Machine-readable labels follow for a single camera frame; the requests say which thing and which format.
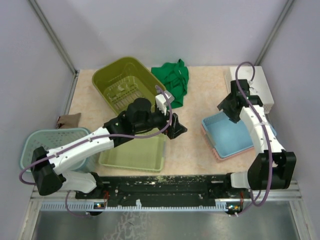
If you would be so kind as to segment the white perforated basket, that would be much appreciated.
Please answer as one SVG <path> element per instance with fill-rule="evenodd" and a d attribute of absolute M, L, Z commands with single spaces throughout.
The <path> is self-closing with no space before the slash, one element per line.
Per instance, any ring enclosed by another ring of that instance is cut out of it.
<path fill-rule="evenodd" d="M 231 92 L 231 81 L 236 79 L 236 66 L 231 66 L 224 71 L 224 80 L 227 88 L 227 93 Z M 238 78 L 247 79 L 250 81 L 252 79 L 253 69 L 251 66 L 241 66 L 238 71 Z M 269 114 L 273 105 L 274 99 L 272 97 L 266 76 L 264 74 L 263 68 L 261 66 L 255 66 L 255 75 L 253 80 L 260 83 L 260 99 L 263 103 L 264 112 Z"/>

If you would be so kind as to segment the large olive green container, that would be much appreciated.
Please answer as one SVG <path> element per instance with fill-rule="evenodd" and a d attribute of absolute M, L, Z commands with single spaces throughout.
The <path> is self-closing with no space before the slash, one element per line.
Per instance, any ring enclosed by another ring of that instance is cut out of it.
<path fill-rule="evenodd" d="M 117 115 L 137 98 L 148 99 L 153 111 L 158 94 L 156 86 L 166 90 L 150 70 L 138 59 L 129 56 L 97 70 L 92 84 Z"/>

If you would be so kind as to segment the light blue perforated basket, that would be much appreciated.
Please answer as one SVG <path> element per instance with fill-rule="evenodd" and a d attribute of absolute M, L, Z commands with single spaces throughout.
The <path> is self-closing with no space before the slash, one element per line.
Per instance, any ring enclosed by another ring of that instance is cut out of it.
<path fill-rule="evenodd" d="M 202 126 L 214 148 L 223 158 L 254 147 L 245 123 L 242 120 L 233 123 L 224 112 L 203 118 Z"/>

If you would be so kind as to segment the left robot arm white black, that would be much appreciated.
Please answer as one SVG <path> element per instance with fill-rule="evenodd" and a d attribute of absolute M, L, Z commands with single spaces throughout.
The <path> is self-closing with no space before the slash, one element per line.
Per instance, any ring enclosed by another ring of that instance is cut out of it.
<path fill-rule="evenodd" d="M 187 132 L 179 123 L 178 115 L 158 100 L 154 111 L 146 98 L 137 98 L 125 111 L 106 122 L 91 134 L 61 147 L 33 151 L 31 173 L 41 196 L 59 190 L 80 192 L 97 199 L 103 195 L 104 184 L 95 172 L 81 173 L 71 167 L 97 153 L 119 147 L 134 138 L 147 138 L 147 132 L 159 133 L 175 139 Z"/>

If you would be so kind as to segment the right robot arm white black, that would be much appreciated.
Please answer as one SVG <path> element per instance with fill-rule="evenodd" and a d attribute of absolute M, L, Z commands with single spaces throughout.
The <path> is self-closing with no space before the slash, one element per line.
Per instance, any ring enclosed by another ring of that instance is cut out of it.
<path fill-rule="evenodd" d="M 217 108 L 231 122 L 244 123 L 255 150 L 255 160 L 247 171 L 228 174 L 229 182 L 223 185 L 224 194 L 235 198 L 241 189 L 287 189 L 296 166 L 296 155 L 286 151 L 277 140 L 266 119 L 263 103 L 258 95 L 250 93 L 248 81 L 232 80 L 230 93 Z"/>

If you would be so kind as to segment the pink perforated basket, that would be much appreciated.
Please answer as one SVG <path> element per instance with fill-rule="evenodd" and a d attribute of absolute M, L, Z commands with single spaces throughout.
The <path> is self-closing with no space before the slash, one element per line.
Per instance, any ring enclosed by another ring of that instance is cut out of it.
<path fill-rule="evenodd" d="M 231 159 L 231 158 L 237 157 L 237 156 L 239 156 L 239 155 L 241 155 L 241 154 L 243 154 L 243 153 L 246 153 L 246 152 L 248 152 L 248 151 L 250 151 L 250 150 L 252 150 L 252 149 L 254 148 L 254 147 L 252 146 L 252 147 L 249 147 L 249 148 L 247 148 L 247 149 L 245 149 L 245 150 L 241 150 L 241 151 L 238 151 L 238 152 L 236 152 L 236 153 L 234 153 L 234 154 L 231 154 L 230 156 L 221 157 L 221 156 L 218 154 L 218 152 L 217 152 L 217 150 L 215 149 L 215 147 L 213 146 L 212 142 L 210 141 L 210 138 L 208 137 L 207 132 L 205 131 L 205 129 L 204 129 L 203 126 L 201 126 L 201 132 L 202 132 L 203 138 L 204 138 L 207 146 L 209 147 L 210 151 L 212 152 L 212 154 L 214 155 L 214 157 L 217 159 L 218 162 L 223 162 L 223 161 L 229 160 L 229 159 Z"/>

